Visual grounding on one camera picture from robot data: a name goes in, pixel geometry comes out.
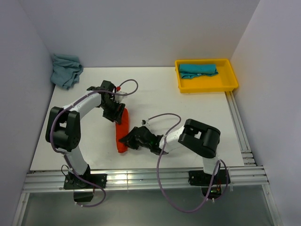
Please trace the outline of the orange t shirt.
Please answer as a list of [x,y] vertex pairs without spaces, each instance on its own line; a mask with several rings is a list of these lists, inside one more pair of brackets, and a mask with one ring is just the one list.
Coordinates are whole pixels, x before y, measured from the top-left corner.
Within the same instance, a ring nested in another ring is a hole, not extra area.
[[129,113],[126,108],[121,117],[121,124],[115,123],[115,131],[117,151],[118,153],[125,153],[128,150],[128,147],[119,140],[129,133]]

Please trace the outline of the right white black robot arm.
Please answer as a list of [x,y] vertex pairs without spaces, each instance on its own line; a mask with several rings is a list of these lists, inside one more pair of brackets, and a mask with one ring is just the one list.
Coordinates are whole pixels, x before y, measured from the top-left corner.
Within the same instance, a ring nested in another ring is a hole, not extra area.
[[204,180],[212,184],[220,177],[217,157],[220,135],[217,128],[193,119],[187,119],[183,126],[167,135],[155,135],[149,130],[148,121],[143,120],[142,126],[134,127],[119,142],[130,149],[147,148],[156,155],[185,147],[202,157]]

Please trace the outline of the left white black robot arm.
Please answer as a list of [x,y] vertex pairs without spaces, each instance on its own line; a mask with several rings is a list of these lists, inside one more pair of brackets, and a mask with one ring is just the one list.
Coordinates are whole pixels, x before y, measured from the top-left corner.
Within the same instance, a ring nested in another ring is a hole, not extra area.
[[91,86],[85,95],[64,107],[50,110],[46,141],[56,153],[65,158],[69,168],[66,179],[80,188],[90,186],[92,177],[90,166],[84,160],[79,148],[81,139],[81,119],[94,108],[102,108],[103,117],[116,125],[122,124],[125,104],[122,99],[127,95],[120,86],[103,81],[99,87]]

